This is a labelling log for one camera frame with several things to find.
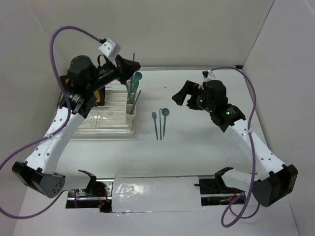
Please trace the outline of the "small teal fork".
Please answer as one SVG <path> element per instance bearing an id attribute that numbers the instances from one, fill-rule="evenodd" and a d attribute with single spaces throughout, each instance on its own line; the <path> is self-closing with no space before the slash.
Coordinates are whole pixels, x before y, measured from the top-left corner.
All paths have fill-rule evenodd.
<path id="1" fill-rule="evenodd" d="M 156 112 L 152 112 L 152 118 L 154 119 L 154 126 L 155 126 L 155 133 L 156 133 L 156 139 L 158 140 L 158 129 L 157 129 L 157 114 Z"/>

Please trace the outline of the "teal chopstick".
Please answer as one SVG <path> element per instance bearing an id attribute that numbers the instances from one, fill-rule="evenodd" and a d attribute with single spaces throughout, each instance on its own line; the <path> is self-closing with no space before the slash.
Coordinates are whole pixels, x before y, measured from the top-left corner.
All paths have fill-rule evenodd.
<path id="1" fill-rule="evenodd" d="M 160 140 L 162 140 L 161 111 L 162 111 L 162 108 L 159 109 L 159 134 L 160 134 Z"/>
<path id="2" fill-rule="evenodd" d="M 133 52 L 132 61 L 135 62 L 135 52 Z M 133 93 L 133 85 L 134 85 L 134 78 L 135 78 L 134 74 L 132 75 L 131 82 L 130 82 L 130 95 L 132 95 L 132 93 Z"/>
<path id="3" fill-rule="evenodd" d="M 135 107 L 136 107 L 136 104 L 137 104 L 137 101 L 138 101 L 138 99 L 139 99 L 139 96 L 140 96 L 141 92 L 142 92 L 142 90 L 139 91 L 139 93 L 138 93 L 138 95 L 137 95 L 137 97 L 136 97 L 136 100 L 135 100 L 135 102 L 134 102 L 134 104 L 133 104 L 133 106 L 132 106 L 131 115 L 134 114 Z"/>

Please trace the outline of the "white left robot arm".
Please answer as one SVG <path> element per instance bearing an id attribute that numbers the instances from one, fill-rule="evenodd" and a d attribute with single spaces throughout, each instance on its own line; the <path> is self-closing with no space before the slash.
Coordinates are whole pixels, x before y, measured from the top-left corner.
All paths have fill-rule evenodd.
<path id="1" fill-rule="evenodd" d="M 24 162 L 15 162 L 12 166 L 21 182 L 48 198 L 57 196 L 66 182 L 65 176 L 55 172 L 57 163 L 73 133 L 96 104 L 95 92 L 114 80 L 125 85 L 140 67 L 140 63 L 121 56 L 107 59 L 99 66 L 88 56 L 73 58 L 67 73 L 60 76 L 66 96 L 59 104 L 45 140 Z"/>

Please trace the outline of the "teal spoon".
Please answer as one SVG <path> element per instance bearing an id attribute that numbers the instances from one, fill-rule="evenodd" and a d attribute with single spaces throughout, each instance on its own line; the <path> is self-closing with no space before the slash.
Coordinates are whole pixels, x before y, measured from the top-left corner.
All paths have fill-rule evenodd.
<path id="1" fill-rule="evenodd" d="M 134 74 L 134 87 L 133 87 L 133 92 L 136 93 L 138 87 L 139 87 L 139 81 L 142 79 L 142 73 L 141 72 L 136 72 Z"/>
<path id="2" fill-rule="evenodd" d="M 165 136 L 165 130 L 166 130 L 166 117 L 169 115 L 169 109 L 168 108 L 163 108 L 161 110 L 161 113 L 164 117 L 164 120 L 163 120 L 163 137 Z"/>

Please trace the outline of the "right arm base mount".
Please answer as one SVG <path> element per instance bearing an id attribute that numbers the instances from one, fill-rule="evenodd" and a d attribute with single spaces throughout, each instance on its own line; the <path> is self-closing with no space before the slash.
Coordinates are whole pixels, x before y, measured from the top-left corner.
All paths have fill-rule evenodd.
<path id="1" fill-rule="evenodd" d="M 250 174 L 225 167 L 212 177 L 200 177 L 194 186 L 200 190 L 202 206 L 218 206 L 228 205 L 242 192 L 247 192 L 250 181 Z"/>

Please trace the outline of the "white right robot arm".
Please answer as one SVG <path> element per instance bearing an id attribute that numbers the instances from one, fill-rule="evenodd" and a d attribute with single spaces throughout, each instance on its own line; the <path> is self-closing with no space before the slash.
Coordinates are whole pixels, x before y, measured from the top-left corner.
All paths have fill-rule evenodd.
<path id="1" fill-rule="evenodd" d="M 230 188 L 251 190 L 254 198 L 263 207 L 290 194 L 294 188 L 298 170 L 294 165 L 286 165 L 272 154 L 265 143 L 249 129 L 249 120 L 241 110 L 228 102 L 226 87 L 219 80 L 203 84 L 186 81 L 181 90 L 172 96 L 179 106 L 186 100 L 192 110 L 209 113 L 212 122 L 229 136 L 255 165 L 256 178 L 232 167 L 225 167 L 215 173 L 215 188 L 221 193 Z"/>

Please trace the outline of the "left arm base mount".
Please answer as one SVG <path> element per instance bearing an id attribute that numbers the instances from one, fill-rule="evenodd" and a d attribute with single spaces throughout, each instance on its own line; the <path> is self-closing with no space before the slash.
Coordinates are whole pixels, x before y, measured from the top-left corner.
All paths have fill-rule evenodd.
<path id="1" fill-rule="evenodd" d="M 84 189 L 68 191 L 66 209 L 95 208 L 103 213 L 112 212 L 113 178 L 97 178 L 94 174 L 78 170 L 89 177 Z"/>

